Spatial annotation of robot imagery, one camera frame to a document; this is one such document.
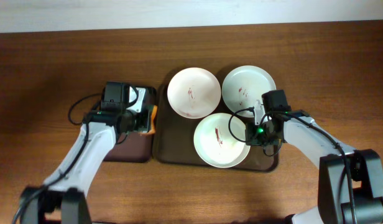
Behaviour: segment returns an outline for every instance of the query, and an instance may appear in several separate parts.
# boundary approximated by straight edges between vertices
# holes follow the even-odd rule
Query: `wooden table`
[[[74,101],[109,80],[158,88],[183,68],[240,65],[267,70],[293,109],[383,162],[383,21],[0,34],[0,223],[74,143]],[[87,200],[94,221],[230,223],[302,212],[317,190],[318,170],[287,145],[270,174],[107,162]]]

